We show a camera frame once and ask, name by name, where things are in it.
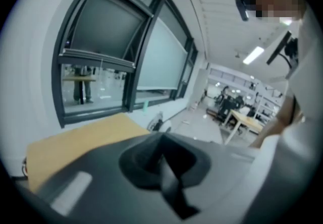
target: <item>ceiling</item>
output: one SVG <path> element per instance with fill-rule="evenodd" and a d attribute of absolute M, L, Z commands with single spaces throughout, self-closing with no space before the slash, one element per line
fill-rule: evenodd
<path fill-rule="evenodd" d="M 278 58 L 270 66 L 265 62 L 275 50 L 288 27 L 278 19 L 250 17 L 241 20 L 235 0 L 191 0 L 202 29 L 207 60 L 234 70 L 254 75 L 279 91 L 284 91 L 286 83 L 273 82 L 286 76 L 288 66 Z M 256 46 L 265 52 L 250 65 L 242 61 Z"/>

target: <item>window frame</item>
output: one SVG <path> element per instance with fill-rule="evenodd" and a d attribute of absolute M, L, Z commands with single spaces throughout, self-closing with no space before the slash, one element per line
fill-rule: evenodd
<path fill-rule="evenodd" d="M 179 13 L 177 7 L 173 3 L 172 0 L 152 0 L 150 6 L 146 6 L 141 0 L 119 0 L 120 3 L 125 2 L 128 6 L 131 4 L 131 9 L 135 12 L 139 11 L 141 14 L 144 13 L 146 19 L 144 20 L 144 26 L 141 26 L 140 34 L 135 35 L 134 38 L 137 38 L 138 47 L 136 50 L 136 60 L 133 63 L 129 63 L 129 61 L 124 62 L 123 59 L 117 58 L 109 58 L 109 56 L 104 57 L 104 61 L 98 59 L 100 55 L 95 54 L 86 54 L 86 56 L 78 57 L 78 51 L 76 49 L 65 48 L 65 42 L 71 34 L 71 27 L 73 26 L 74 20 L 80 16 L 85 3 L 87 0 L 73 0 L 68 11 L 63 19 L 63 23 L 59 29 L 59 33 L 56 39 L 56 43 L 54 46 L 54 53 L 52 58 L 52 95 L 54 106 L 56 109 L 56 113 L 58 116 L 58 121 L 60 126 L 63 128 L 66 124 L 74 124 L 82 121 L 93 120 L 97 118 L 107 117 L 117 113 L 125 113 L 132 112 L 136 109 L 143 108 L 144 103 L 135 104 L 137 85 L 139 81 L 139 76 L 143 64 L 143 59 L 146 53 L 147 45 L 152 33 L 152 30 L 155 26 L 157 18 L 160 14 L 162 7 L 167 4 L 171 11 L 174 13 L 176 19 L 179 21 L 181 27 L 183 28 L 185 34 L 187 35 L 187 40 L 185 44 L 185 50 L 187 53 L 187 58 L 185 61 L 184 68 L 181 73 L 181 79 L 183 78 L 184 71 L 186 68 L 189 59 L 191 58 L 192 46 L 195 47 L 192 36 L 184 22 L 183 17 Z M 77 111 L 73 113 L 66 113 L 64 109 L 63 103 L 63 95 L 62 95 L 62 65 L 63 64 L 77 64 L 77 65 L 87 65 L 87 66 L 102 66 L 104 68 L 114 69 L 118 71 L 127 72 L 124 91 L 123 91 L 123 105 L 117 107 L 106 107 L 100 109 L 86 110 L 86 111 Z M 179 89 L 180 83 L 178 85 L 177 90 L 173 90 L 171 92 L 170 98 L 149 101 L 148 106 L 157 105 L 161 103 L 165 103 L 168 101 L 176 100 L 180 97 L 176 97 L 177 91 Z"/>

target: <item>pants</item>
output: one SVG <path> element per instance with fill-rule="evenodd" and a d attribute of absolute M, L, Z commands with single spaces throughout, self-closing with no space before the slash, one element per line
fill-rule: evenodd
<path fill-rule="evenodd" d="M 80 100 L 80 94 L 83 95 L 83 91 L 79 90 L 79 81 L 74 81 L 74 100 L 78 101 Z M 91 87 L 90 87 L 90 82 L 89 81 L 84 81 L 84 86 L 85 86 L 85 97 L 86 100 L 91 99 Z"/>

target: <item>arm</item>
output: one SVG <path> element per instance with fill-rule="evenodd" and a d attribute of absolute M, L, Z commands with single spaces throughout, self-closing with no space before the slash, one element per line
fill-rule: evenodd
<path fill-rule="evenodd" d="M 280 134 L 288 125 L 293 110 L 293 98 L 286 97 L 282 108 L 277 113 L 276 117 L 268 122 L 263 130 L 259 133 L 256 140 L 250 147 L 260 148 L 264 139 L 269 135 Z"/>

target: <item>wooden table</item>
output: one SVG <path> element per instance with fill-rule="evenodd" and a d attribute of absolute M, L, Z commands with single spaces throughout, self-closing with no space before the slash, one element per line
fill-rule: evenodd
<path fill-rule="evenodd" d="M 83 100 L 83 81 L 96 81 L 92 76 L 75 76 L 75 75 L 67 75 L 63 78 L 63 81 L 78 81 L 79 82 L 79 96 L 81 104 L 84 104 Z"/>
<path fill-rule="evenodd" d="M 248 128 L 247 132 L 249 132 L 250 129 L 255 130 L 257 132 L 260 132 L 262 130 L 262 126 L 257 122 L 257 120 L 255 120 L 254 118 L 251 118 L 251 117 L 247 117 L 247 116 L 245 116 L 237 111 L 234 111 L 234 110 L 230 110 L 230 113 L 228 114 L 226 120 L 223 123 L 224 126 L 228 123 L 231 116 L 234 116 L 234 118 L 237 119 L 237 123 L 234 126 L 232 132 L 230 133 L 229 137 L 225 141 L 225 145 L 227 145 L 230 142 L 230 140 L 236 134 L 236 132 L 239 129 L 241 124 L 247 126 L 247 128 Z"/>
<path fill-rule="evenodd" d="M 149 132 L 124 113 L 70 130 L 28 145 L 27 169 L 29 188 L 37 188 L 52 174 L 86 152 Z"/>

